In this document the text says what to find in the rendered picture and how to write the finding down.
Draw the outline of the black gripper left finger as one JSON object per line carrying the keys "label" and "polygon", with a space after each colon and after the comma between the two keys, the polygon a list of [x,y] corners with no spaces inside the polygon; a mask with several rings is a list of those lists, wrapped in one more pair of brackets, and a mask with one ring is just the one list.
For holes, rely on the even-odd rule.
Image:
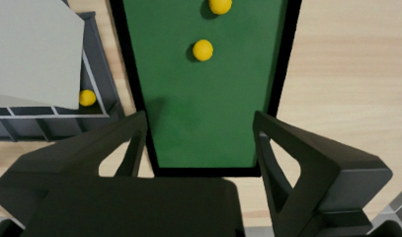
{"label": "black gripper left finger", "polygon": [[[145,111],[21,155],[6,171],[100,176],[101,163],[131,138],[114,176],[137,177],[147,132]],[[5,172],[6,172],[5,171]]]}

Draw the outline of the yellow ball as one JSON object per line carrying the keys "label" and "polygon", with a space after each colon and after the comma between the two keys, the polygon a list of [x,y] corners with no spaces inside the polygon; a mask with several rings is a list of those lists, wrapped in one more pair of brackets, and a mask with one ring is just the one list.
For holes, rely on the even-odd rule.
{"label": "yellow ball", "polygon": [[217,15],[223,15],[231,7],[231,0],[209,0],[210,10]]}
{"label": "yellow ball", "polygon": [[212,55],[212,45],[207,40],[199,40],[193,47],[193,53],[198,60],[208,60]]}
{"label": "yellow ball", "polygon": [[96,95],[90,90],[83,90],[79,93],[79,103],[82,106],[89,107],[96,102]]}

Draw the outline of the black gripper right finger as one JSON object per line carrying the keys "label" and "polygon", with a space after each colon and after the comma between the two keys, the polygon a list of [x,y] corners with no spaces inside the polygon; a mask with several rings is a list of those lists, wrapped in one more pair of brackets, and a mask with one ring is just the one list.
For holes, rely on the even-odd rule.
{"label": "black gripper right finger", "polygon": [[[393,177],[379,156],[261,111],[252,128],[275,237],[296,237],[319,211],[364,209]],[[269,138],[300,166],[293,188]]]}

